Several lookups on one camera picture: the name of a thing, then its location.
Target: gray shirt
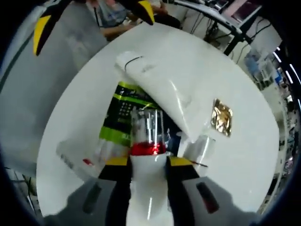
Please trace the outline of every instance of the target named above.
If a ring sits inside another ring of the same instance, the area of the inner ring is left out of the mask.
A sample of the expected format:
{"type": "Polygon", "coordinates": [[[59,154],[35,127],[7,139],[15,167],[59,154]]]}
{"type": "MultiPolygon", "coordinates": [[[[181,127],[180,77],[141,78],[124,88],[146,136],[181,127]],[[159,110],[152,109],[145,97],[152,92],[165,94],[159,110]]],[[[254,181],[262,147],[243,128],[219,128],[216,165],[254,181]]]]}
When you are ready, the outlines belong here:
{"type": "Polygon", "coordinates": [[[103,0],[99,0],[99,7],[94,8],[89,3],[87,6],[98,23],[99,27],[116,27],[123,23],[127,17],[127,10],[119,3],[109,5],[103,0]]]}

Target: computer screen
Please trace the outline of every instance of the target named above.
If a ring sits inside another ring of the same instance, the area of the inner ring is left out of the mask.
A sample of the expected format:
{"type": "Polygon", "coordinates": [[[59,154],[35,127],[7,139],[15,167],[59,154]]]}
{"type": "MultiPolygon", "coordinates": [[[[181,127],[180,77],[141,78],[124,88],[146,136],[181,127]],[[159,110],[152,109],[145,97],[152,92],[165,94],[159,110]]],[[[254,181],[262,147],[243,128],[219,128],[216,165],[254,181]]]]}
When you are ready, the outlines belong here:
{"type": "Polygon", "coordinates": [[[261,5],[254,0],[235,0],[224,10],[223,15],[234,25],[240,27],[257,13],[260,8],[261,5]]]}

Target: black cable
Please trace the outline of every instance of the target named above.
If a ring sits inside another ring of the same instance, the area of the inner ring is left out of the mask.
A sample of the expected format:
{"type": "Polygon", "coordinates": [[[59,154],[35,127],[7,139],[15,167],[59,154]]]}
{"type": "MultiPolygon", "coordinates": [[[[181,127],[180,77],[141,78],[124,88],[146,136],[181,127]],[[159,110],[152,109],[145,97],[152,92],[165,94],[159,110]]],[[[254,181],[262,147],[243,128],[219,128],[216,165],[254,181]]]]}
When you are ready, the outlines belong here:
{"type": "MultiPolygon", "coordinates": [[[[267,25],[267,26],[261,28],[258,32],[256,32],[256,33],[251,37],[251,39],[254,40],[257,34],[259,34],[260,32],[262,32],[264,29],[270,27],[271,25],[272,25],[272,24],[270,23],[269,25],[267,25]]],[[[247,43],[246,45],[244,45],[244,46],[242,47],[242,49],[241,49],[241,51],[240,51],[240,54],[239,54],[239,57],[238,57],[238,59],[237,59],[236,64],[239,62],[239,60],[240,60],[240,58],[241,58],[241,55],[242,55],[242,53],[243,53],[243,50],[244,50],[245,47],[247,47],[247,45],[249,45],[249,43],[247,43]]]]}
{"type": "Polygon", "coordinates": [[[134,59],[129,60],[129,61],[126,63],[126,65],[124,65],[124,71],[127,72],[127,65],[128,65],[129,63],[131,63],[131,62],[134,61],[134,60],[140,59],[140,58],[143,58],[143,56],[137,56],[137,57],[135,57],[134,59]]]}
{"type": "Polygon", "coordinates": [[[259,20],[256,24],[256,28],[255,28],[255,34],[257,33],[258,31],[258,25],[264,20],[264,18],[262,18],[261,20],[259,20]]]}
{"type": "Polygon", "coordinates": [[[192,26],[192,29],[191,29],[191,31],[190,31],[190,34],[192,34],[192,31],[193,31],[193,29],[194,29],[194,26],[197,24],[197,21],[198,21],[200,15],[201,15],[201,13],[198,14],[198,17],[197,17],[196,21],[194,22],[194,24],[193,24],[193,26],[192,26]]]}
{"type": "Polygon", "coordinates": [[[97,25],[98,25],[98,27],[100,27],[100,24],[99,24],[99,21],[98,21],[98,15],[97,15],[97,12],[96,12],[96,8],[95,8],[95,7],[93,7],[93,9],[94,9],[94,16],[95,16],[95,19],[96,19],[97,25]]]}
{"type": "Polygon", "coordinates": [[[207,21],[206,35],[208,35],[208,31],[210,30],[211,21],[212,21],[212,19],[210,19],[210,20],[207,21]]]}
{"type": "Polygon", "coordinates": [[[237,59],[236,64],[239,62],[239,60],[240,60],[240,58],[241,58],[241,55],[243,54],[244,48],[247,47],[248,45],[249,45],[249,43],[245,44],[245,45],[242,47],[242,49],[241,49],[241,51],[240,51],[240,54],[239,54],[239,57],[238,57],[238,59],[237,59]]]}
{"type": "Polygon", "coordinates": [[[194,27],[194,30],[192,31],[192,34],[196,31],[197,27],[199,26],[199,24],[202,22],[202,20],[203,20],[204,18],[205,18],[205,16],[203,16],[203,17],[199,20],[198,24],[194,27]]]}
{"type": "Polygon", "coordinates": [[[24,175],[22,175],[22,176],[23,176],[24,181],[25,181],[25,183],[27,185],[29,202],[31,203],[31,206],[32,206],[32,209],[33,209],[34,213],[37,214],[36,209],[35,209],[35,207],[33,205],[33,202],[32,202],[32,198],[30,197],[30,193],[31,193],[31,185],[30,184],[31,184],[32,178],[29,178],[29,181],[27,181],[26,178],[25,178],[25,176],[24,175]]]}
{"type": "Polygon", "coordinates": [[[261,28],[258,32],[256,32],[251,39],[255,39],[256,35],[259,34],[260,32],[262,32],[264,29],[270,27],[272,24],[270,23],[269,25],[266,25],[265,27],[261,28]]]}
{"type": "MultiPolygon", "coordinates": [[[[17,181],[20,181],[19,178],[18,178],[18,175],[16,174],[16,172],[15,172],[14,170],[13,170],[13,172],[14,172],[14,175],[15,175],[17,181]]],[[[23,198],[24,198],[25,200],[27,200],[26,194],[24,194],[24,192],[23,192],[23,190],[21,189],[20,185],[18,184],[17,186],[18,186],[18,189],[19,189],[20,194],[23,196],[23,198]]]]}
{"type": "Polygon", "coordinates": [[[194,11],[191,15],[186,15],[183,19],[183,21],[185,21],[187,18],[193,17],[195,16],[197,13],[199,13],[198,11],[194,11]]]}
{"type": "Polygon", "coordinates": [[[229,35],[231,35],[231,34],[232,34],[232,32],[230,32],[229,34],[224,34],[224,35],[221,35],[221,36],[217,36],[216,38],[212,39],[212,41],[216,41],[216,40],[218,40],[218,39],[227,37],[227,36],[229,36],[229,35]]]}
{"type": "Polygon", "coordinates": [[[23,183],[25,180],[10,180],[13,183],[23,183]]]}

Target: person's hand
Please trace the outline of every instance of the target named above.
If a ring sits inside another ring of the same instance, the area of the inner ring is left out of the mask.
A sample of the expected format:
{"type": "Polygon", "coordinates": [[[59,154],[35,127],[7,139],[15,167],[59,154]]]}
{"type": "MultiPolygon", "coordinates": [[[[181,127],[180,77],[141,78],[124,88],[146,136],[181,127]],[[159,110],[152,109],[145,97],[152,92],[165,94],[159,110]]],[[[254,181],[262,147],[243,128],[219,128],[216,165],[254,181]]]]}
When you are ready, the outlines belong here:
{"type": "Polygon", "coordinates": [[[124,30],[125,30],[125,32],[126,32],[126,31],[129,31],[129,30],[131,30],[133,27],[136,27],[136,25],[134,25],[134,24],[128,24],[128,25],[125,25],[125,26],[124,26],[124,30]]]}
{"type": "Polygon", "coordinates": [[[154,13],[158,13],[158,14],[168,14],[168,11],[165,8],[159,8],[157,6],[151,6],[152,7],[152,11],[154,13]]]}
{"type": "Polygon", "coordinates": [[[168,14],[168,11],[165,8],[161,8],[158,13],[168,14]]]}
{"type": "Polygon", "coordinates": [[[162,1],[160,1],[160,9],[161,9],[161,12],[164,13],[164,14],[168,14],[168,11],[166,9],[166,4],[162,1]]]}

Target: plastic wrapper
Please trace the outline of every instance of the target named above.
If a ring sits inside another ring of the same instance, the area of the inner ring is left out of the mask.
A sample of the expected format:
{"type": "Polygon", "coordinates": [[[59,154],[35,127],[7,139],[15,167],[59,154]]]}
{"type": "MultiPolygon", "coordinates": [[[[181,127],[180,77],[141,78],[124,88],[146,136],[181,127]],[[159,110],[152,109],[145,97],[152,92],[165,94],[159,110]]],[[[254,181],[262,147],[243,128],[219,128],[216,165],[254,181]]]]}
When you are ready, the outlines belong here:
{"type": "Polygon", "coordinates": [[[195,125],[199,103],[180,93],[172,79],[160,74],[160,69],[145,56],[124,52],[117,57],[117,65],[125,71],[169,115],[176,125],[195,142],[199,126],[195,125]]]}
{"type": "MultiPolygon", "coordinates": [[[[56,153],[78,177],[86,181],[98,177],[105,162],[111,157],[127,156],[130,148],[131,112],[134,109],[160,109],[139,86],[124,81],[118,83],[111,99],[103,126],[100,129],[98,146],[86,150],[88,139],[78,134],[60,142],[56,153]]],[[[167,151],[177,154],[180,129],[163,112],[164,144],[167,151]]]]}
{"type": "Polygon", "coordinates": [[[191,162],[208,167],[214,153],[215,140],[209,136],[200,136],[195,143],[189,143],[183,157],[191,162]]]}

